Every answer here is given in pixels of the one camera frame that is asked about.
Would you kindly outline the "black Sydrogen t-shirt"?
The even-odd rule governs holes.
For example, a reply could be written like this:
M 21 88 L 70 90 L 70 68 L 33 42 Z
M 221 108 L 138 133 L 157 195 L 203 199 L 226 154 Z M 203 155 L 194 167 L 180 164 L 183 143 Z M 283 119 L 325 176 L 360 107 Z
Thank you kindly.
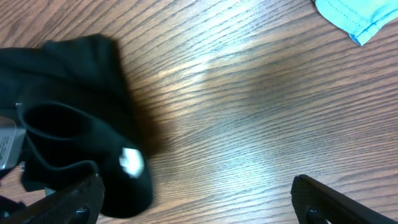
M 1 111 L 15 111 L 26 130 L 26 191 L 98 174 L 103 215 L 130 218 L 150 207 L 150 170 L 113 39 L 1 49 Z

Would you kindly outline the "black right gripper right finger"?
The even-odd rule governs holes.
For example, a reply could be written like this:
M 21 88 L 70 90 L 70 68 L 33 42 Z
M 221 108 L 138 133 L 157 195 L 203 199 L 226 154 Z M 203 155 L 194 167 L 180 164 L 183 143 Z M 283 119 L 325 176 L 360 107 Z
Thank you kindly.
M 307 175 L 294 178 L 290 194 L 300 224 L 397 224 Z

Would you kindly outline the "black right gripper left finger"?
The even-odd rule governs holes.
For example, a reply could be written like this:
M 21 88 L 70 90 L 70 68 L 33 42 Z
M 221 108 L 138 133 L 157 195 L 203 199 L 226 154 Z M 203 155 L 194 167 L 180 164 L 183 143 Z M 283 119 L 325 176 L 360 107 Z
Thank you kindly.
M 97 174 L 28 207 L 1 197 L 1 224 L 95 224 L 103 199 L 104 184 Z

